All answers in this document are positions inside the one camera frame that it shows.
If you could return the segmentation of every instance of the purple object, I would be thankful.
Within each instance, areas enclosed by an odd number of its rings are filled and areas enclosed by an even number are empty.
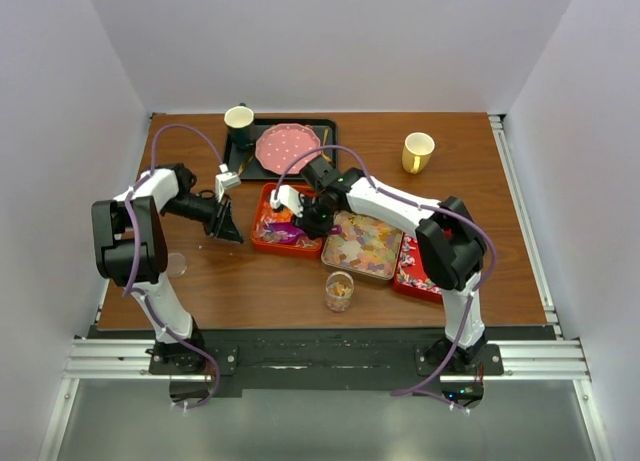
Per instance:
[[[293,224],[287,222],[269,223],[267,224],[267,229],[275,231],[277,233],[284,233],[286,236],[288,236],[287,238],[281,239],[280,244],[293,244],[301,237],[307,235],[307,233],[305,233],[302,228],[298,228],[297,226],[294,226]],[[331,231],[329,231],[329,234],[341,233],[342,228],[340,226],[334,226],[333,228],[331,228]]]

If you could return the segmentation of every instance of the clear glass jar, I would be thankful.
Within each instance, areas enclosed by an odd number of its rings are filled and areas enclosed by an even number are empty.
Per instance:
[[[331,311],[342,313],[351,305],[353,278],[349,273],[336,271],[327,278],[325,285],[325,303]]]

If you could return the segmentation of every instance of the gray wall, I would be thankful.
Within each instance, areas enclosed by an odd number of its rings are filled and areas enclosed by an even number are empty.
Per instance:
[[[92,0],[145,107],[505,112],[570,0]]]
[[[507,116],[560,321],[617,459],[638,459],[640,0],[573,0]]]
[[[38,456],[72,336],[95,315],[90,206],[146,115],[89,0],[0,0],[0,459]]]

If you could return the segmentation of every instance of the metal frame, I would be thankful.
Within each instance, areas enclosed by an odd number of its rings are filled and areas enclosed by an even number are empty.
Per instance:
[[[557,339],[550,341],[492,341],[500,347],[505,374],[487,376],[487,379],[505,382],[572,380],[596,459],[599,461],[613,459],[602,419],[593,400],[589,370],[580,341],[568,341],[562,337],[529,215],[515,174],[501,117],[490,115],[489,121],[516,208],[547,322],[553,325]],[[145,354],[145,350],[151,348],[152,344],[153,342],[148,339],[77,339],[73,342],[40,453],[40,461],[56,459],[81,379],[146,381],[202,378],[202,376],[195,375],[172,377],[150,375],[148,372],[149,356]],[[445,382],[471,380],[472,378],[468,376],[447,375],[442,377],[442,381]]]

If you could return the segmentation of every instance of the brown tabletop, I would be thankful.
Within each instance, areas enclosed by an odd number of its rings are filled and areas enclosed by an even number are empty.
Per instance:
[[[499,263],[481,290],[487,325],[546,322],[527,251],[509,194],[500,157],[484,113],[322,113],[338,124],[339,144],[355,149],[380,181],[418,196],[461,198],[474,220],[493,238]],[[166,124],[194,126],[224,152],[221,115],[155,115],[141,166],[150,164],[150,139]],[[436,150],[418,175],[400,163],[404,138],[414,131],[430,134]],[[183,129],[166,131],[159,142],[158,164],[184,163],[198,176],[194,190],[213,188],[218,163],[206,143]],[[346,169],[354,160],[339,153]],[[260,182],[233,188],[233,218],[245,236],[243,245],[207,238],[202,225],[167,215],[162,227],[170,252],[184,254],[188,268],[171,282],[201,328],[237,327],[401,327],[441,326],[444,313],[433,305],[394,293],[390,286],[356,283],[353,304],[335,314],[324,305],[327,272],[320,260],[301,260],[254,251],[251,225],[262,189]],[[148,328],[133,298],[110,284],[99,321],[101,329]]]

